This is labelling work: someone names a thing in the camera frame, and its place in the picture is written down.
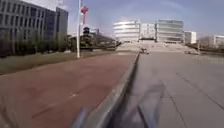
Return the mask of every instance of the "concrete ledge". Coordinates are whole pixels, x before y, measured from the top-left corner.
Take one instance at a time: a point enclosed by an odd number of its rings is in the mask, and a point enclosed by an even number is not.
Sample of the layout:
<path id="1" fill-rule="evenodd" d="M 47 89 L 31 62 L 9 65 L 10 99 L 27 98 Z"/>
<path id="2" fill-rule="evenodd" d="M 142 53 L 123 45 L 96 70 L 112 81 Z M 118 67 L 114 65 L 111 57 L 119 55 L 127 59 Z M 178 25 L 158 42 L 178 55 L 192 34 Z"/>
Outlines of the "concrete ledge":
<path id="1" fill-rule="evenodd" d="M 104 128 L 107 126 L 113 113 L 117 110 L 120 105 L 130 80 L 133 78 L 135 73 L 139 53 L 135 57 L 135 61 L 120 79 L 118 85 L 111 91 L 111 93 L 103 100 L 103 102 L 94 109 L 86 121 L 84 122 L 83 128 Z"/>

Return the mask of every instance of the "paved plaza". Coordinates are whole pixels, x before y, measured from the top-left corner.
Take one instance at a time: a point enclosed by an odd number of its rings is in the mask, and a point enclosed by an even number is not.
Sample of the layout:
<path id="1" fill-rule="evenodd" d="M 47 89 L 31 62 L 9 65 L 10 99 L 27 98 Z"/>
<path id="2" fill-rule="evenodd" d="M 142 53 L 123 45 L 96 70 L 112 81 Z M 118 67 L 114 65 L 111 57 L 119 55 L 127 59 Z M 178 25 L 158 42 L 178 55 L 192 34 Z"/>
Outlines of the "paved plaza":
<path id="1" fill-rule="evenodd" d="M 81 108 L 90 113 L 104 100 L 135 57 L 114 53 L 0 76 L 0 128 L 71 127 Z"/>
<path id="2" fill-rule="evenodd" d="M 142 54 L 132 86 L 114 128 L 143 128 L 139 105 L 147 116 L 157 111 L 159 128 L 224 127 L 223 58 L 175 52 Z M 156 92 L 163 96 L 156 97 Z M 152 109 L 156 100 L 159 105 Z"/>

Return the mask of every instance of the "blue sky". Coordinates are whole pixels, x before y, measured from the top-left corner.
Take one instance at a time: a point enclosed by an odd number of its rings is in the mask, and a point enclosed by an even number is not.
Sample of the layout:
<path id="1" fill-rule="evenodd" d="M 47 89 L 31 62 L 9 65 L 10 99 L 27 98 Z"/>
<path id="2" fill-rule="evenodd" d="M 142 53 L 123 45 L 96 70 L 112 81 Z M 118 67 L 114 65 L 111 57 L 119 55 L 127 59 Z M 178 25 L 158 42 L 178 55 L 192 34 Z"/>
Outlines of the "blue sky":
<path id="1" fill-rule="evenodd" d="M 25 0 L 55 8 L 60 5 L 69 11 L 68 32 L 76 33 L 78 0 Z M 112 24 L 120 19 L 140 19 L 154 23 L 157 19 L 184 21 L 186 31 L 199 35 L 224 35 L 223 0 L 83 0 L 89 8 L 87 26 L 113 34 Z"/>

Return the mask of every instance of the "lamp post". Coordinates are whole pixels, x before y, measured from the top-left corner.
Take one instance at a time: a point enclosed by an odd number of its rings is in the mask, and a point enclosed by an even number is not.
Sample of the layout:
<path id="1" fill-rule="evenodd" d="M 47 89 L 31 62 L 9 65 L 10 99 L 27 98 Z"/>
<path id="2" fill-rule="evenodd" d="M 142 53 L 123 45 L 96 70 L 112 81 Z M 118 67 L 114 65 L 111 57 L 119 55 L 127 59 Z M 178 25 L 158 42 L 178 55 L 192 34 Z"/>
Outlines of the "lamp post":
<path id="1" fill-rule="evenodd" d="M 78 11 L 78 21 L 77 21 L 77 58 L 80 58 L 80 14 L 83 15 L 83 24 L 85 24 L 85 15 L 88 11 L 88 8 L 86 6 L 82 7 L 82 0 L 79 0 L 79 11 Z"/>
<path id="2" fill-rule="evenodd" d="M 201 43 L 201 39 L 199 39 L 198 41 L 198 55 L 200 55 L 200 43 Z"/>

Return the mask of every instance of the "grass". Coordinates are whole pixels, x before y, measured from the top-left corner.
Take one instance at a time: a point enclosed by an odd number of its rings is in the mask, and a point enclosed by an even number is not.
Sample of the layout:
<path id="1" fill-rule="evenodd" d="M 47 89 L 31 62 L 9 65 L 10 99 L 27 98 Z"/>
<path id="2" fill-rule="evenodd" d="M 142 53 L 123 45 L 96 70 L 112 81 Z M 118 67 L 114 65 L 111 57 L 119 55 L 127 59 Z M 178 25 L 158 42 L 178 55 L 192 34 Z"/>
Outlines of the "grass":
<path id="1" fill-rule="evenodd" d="M 82 52 L 82 58 L 105 55 L 114 51 Z M 12 56 L 0 59 L 0 75 L 13 73 L 34 67 L 76 60 L 76 53 L 35 54 L 28 56 Z"/>

